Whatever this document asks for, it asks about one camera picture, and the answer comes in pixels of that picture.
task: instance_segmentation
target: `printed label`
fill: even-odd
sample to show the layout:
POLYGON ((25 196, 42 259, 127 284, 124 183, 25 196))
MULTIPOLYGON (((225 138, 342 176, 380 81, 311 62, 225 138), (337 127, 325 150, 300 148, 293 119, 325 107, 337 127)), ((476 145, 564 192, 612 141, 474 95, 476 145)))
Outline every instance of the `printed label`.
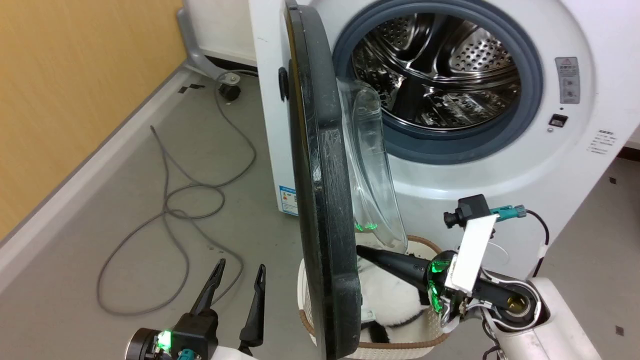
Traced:
POLYGON ((560 103, 580 103, 580 68, 578 58, 556 58, 560 81, 560 103))
POLYGON ((615 134, 608 130, 600 129, 591 140, 587 151, 594 154, 606 155, 618 141, 615 134))
POLYGON ((283 212, 298 216, 298 198, 296 196, 296 190, 281 186, 280 203, 282 204, 283 212))

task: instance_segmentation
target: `cable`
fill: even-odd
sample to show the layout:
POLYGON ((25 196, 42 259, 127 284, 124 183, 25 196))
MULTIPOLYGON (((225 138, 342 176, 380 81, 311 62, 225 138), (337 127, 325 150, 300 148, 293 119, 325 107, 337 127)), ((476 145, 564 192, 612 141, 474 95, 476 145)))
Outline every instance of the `cable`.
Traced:
MULTIPOLYGON (((538 215, 535 211, 532 210, 527 210, 527 213, 533 215, 535 218, 538 219, 538 221, 540 222, 540 224, 542 224, 542 228, 544 228, 545 230, 545 246, 549 246, 549 227, 547 226, 547 223, 542 220, 542 217, 540 215, 538 215)), ((545 259, 545 257, 543 256, 542 258, 539 258, 538 260, 538 264, 536 265, 536 269, 533 270, 533 276, 531 277, 536 277, 538 275, 538 271, 540 270, 540 267, 542 266, 542 261, 545 259)))
POLYGON ((490 338, 494 343, 498 343, 498 339, 496 339, 495 337, 493 337, 493 335, 491 335, 491 333, 489 332, 489 329, 487 329, 487 326, 489 326, 489 324, 486 322, 486 319, 482 319, 482 330, 484 330, 484 334, 487 336, 487 338, 490 338))
MULTIPOLYGON (((220 82, 220 79, 224 75, 229 74, 231 72, 240 73, 240 74, 247 74, 247 75, 254 75, 254 76, 258 75, 258 73, 255 72, 255 71, 229 70, 229 71, 225 71, 225 72, 221 73, 215 79, 215 81, 220 82)), ((215 103, 216 103, 216 107, 218 108, 218 111, 220 112, 220 115, 222 115, 222 118, 225 119, 227 124, 231 125, 231 127, 233 127, 233 129, 243 137, 243 139, 245 140, 247 145, 249 145, 249 148, 251 148, 251 152, 252 152, 251 160, 249 161, 249 164, 247 164, 247 166, 245 166, 244 169, 242 169, 242 171, 240 171, 237 175, 231 177, 227 181, 224 181, 224 182, 222 182, 220 184, 203 183, 201 181, 198 181, 198 180, 194 179, 191 175, 189 175, 189 173, 187 173, 180 166, 180 164, 178 164, 177 161, 175 161, 173 156, 171 156, 171 154, 169 153, 167 148, 164 146, 164 144, 160 140, 160 137, 156 133, 156 129, 153 126, 151 127, 151 133, 154 135, 154 138, 156 139, 156 142, 157 142, 158 146, 160 147, 162 160, 163 160, 163 166, 164 166, 163 207, 162 207, 162 211, 160 211, 158 214, 150 217, 147 221, 144 221, 142 224, 140 224, 138 227, 136 227, 133 231, 131 231, 127 236, 125 236, 122 239, 122 241, 118 244, 118 246, 116 246, 115 250, 109 255, 107 260, 102 265, 102 268, 100 269, 100 274, 98 275, 98 280, 96 282, 96 288, 95 288, 96 299, 97 299, 97 302, 98 302, 98 305, 100 306, 100 308, 102 310, 104 310, 105 312, 111 314, 111 315, 114 315, 114 316, 138 316, 138 315, 144 315, 144 314, 152 313, 154 311, 157 311, 157 310, 160 310, 160 309, 164 308, 168 304, 171 304, 171 302, 176 297, 178 297, 178 295, 180 294, 180 292, 184 288, 184 285, 187 282, 187 278, 189 277, 189 269, 191 267, 191 262, 189 260, 189 256, 187 255, 187 252, 184 250, 184 247, 182 246, 180 241, 176 238, 176 236, 174 235, 171 227, 169 226, 169 223, 167 222, 167 219, 166 219, 167 215, 171 215, 174 218, 178 218, 178 219, 182 219, 182 220, 188 220, 189 223, 191 223, 191 225, 193 225, 193 227, 198 231, 198 233, 200 233, 200 235, 202 235, 202 237, 205 238, 205 240, 207 240, 211 245, 222 249, 226 253, 230 254, 233 258, 235 258, 238 261, 238 263, 240 263, 240 270, 238 271, 237 275, 234 277, 233 281, 229 284, 229 286, 227 286, 226 289, 224 289, 224 291, 222 291, 222 293, 220 293, 215 299, 213 299, 213 301, 211 302, 211 305, 215 304, 223 296, 225 296, 225 294, 227 294, 227 292, 229 292, 229 290, 231 290, 231 287, 233 287, 233 285, 235 285, 235 283, 238 281, 238 279, 242 275, 242 272, 244 270, 244 261, 243 261, 242 257, 240 255, 236 254, 234 251, 230 250, 229 248, 227 248, 227 247, 223 246, 222 244, 218 243, 216 240, 213 240, 195 222, 195 220, 197 220, 197 219, 211 217, 211 216, 217 214, 222 209, 222 207, 225 205, 226 198, 225 198, 225 194, 222 192, 222 190, 220 190, 220 188, 222 186, 225 186, 225 185, 228 185, 230 183, 233 183, 235 180, 239 179, 242 175, 244 175, 249 170, 249 168, 251 168, 253 163, 255 163, 255 159, 256 159, 256 155, 257 155, 257 151, 255 150, 255 146, 253 145, 251 140, 249 140, 249 138, 236 125, 234 125, 231 122, 231 120, 225 115, 224 111, 222 110, 222 107, 220 106, 220 100, 218 99, 217 94, 214 94, 214 100, 215 100, 215 103), (178 169, 178 171, 180 171, 182 173, 182 175, 187 177, 187 179, 189 179, 191 181, 191 183, 189 183, 188 185, 185 185, 185 186, 181 186, 181 187, 169 192, 169 175, 170 175, 170 173, 169 173, 169 164, 168 164, 169 161, 171 161, 171 163, 173 163, 173 165, 175 165, 175 167, 178 169), (206 214, 203 214, 203 215, 197 215, 197 216, 191 216, 191 215, 187 214, 184 210, 173 209, 173 208, 169 207, 169 200, 171 199, 171 197, 173 195, 175 195, 176 193, 179 193, 179 192, 181 192, 183 190, 186 190, 186 189, 198 188, 198 187, 212 189, 215 192, 217 192, 221 197, 220 205, 217 208, 215 208, 213 211, 209 212, 209 213, 206 213, 206 214), (158 218, 162 218, 164 228, 166 229, 166 232, 169 234, 169 238, 171 239, 172 243, 175 245, 175 247, 178 249, 178 251, 182 255, 182 258, 184 259, 184 263, 185 263, 186 269, 184 271, 184 277, 182 278, 182 281, 180 282, 180 286, 178 286, 178 288, 175 291, 175 293, 173 295, 171 295, 167 300, 165 300, 164 302, 162 302, 162 303, 160 303, 158 305, 149 307, 147 309, 142 309, 142 310, 137 310, 137 311, 118 311, 118 310, 111 309, 109 306, 107 306, 104 303, 104 301, 102 299, 102 280, 103 280, 103 277, 104 277, 104 272, 106 271, 107 267, 109 266, 109 263, 111 262, 111 260, 115 256, 115 254, 117 254, 118 251, 136 233, 138 233, 138 231, 142 230, 143 228, 145 228, 147 225, 151 224, 152 222, 154 222, 158 218)))
POLYGON ((486 358, 489 356, 489 354, 491 354, 494 351, 498 351, 500 350, 500 345, 495 345, 491 348, 489 348, 489 350, 485 351, 484 354, 482 355, 482 360, 486 360, 486 358))

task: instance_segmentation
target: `gray floor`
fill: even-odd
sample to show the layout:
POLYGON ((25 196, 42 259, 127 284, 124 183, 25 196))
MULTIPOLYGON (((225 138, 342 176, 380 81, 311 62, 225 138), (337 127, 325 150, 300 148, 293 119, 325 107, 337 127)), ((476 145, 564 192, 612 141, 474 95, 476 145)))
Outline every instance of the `gray floor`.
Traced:
MULTIPOLYGON (((213 84, 189 89, 185 100, 158 129, 167 148, 201 181, 220 182, 242 169, 249 151, 224 124, 212 103, 213 84)), ((252 301, 255 271, 268 269, 265 344, 259 359, 313 359, 315 348, 300 324, 295 280, 301 259, 297 218, 276 210, 259 89, 243 80, 240 99, 224 106, 255 142, 255 166, 225 187, 223 211, 199 224, 213 238, 240 252, 246 272, 214 308, 220 315, 222 345, 236 347, 252 301)), ((172 171, 172 187, 186 180, 172 171)), ((616 160, 561 234, 541 274, 564 295, 603 359, 637 357, 640 314, 640 164, 616 160), (609 177, 615 177, 612 184, 609 177), (616 335, 623 327, 624 336, 616 335)), ((149 138, 69 223, 36 261, 0 295, 2 358, 122 359, 139 327, 167 328, 187 311, 220 257, 185 222, 170 220, 192 260, 184 291, 167 308, 133 318, 102 312, 95 302, 95 281, 120 239, 161 207, 162 163, 149 138)), ((175 206, 192 214, 217 204, 212 192, 194 190, 175 206)), ((237 271, 229 261, 224 287, 237 271)), ((171 295, 184 263, 160 223, 123 248, 104 285, 108 304, 121 310, 148 307, 171 295)), ((461 325, 427 359, 480 359, 491 343, 477 322, 461 325)))

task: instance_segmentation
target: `caster wheel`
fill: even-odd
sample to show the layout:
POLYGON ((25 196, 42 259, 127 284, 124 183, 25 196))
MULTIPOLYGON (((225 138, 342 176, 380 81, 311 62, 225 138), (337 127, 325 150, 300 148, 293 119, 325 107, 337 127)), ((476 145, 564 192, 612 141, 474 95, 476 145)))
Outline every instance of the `caster wheel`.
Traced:
POLYGON ((240 86, 222 84, 218 88, 218 92, 227 101, 233 101, 240 96, 240 86))

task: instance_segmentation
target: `blue label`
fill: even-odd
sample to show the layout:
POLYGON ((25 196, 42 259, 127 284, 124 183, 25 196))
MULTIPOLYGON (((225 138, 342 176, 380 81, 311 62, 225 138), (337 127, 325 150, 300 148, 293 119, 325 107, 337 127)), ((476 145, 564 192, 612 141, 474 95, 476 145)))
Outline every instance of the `blue label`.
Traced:
POLYGON ((298 216, 298 197, 296 190, 286 186, 280 187, 280 203, 282 212, 298 216))

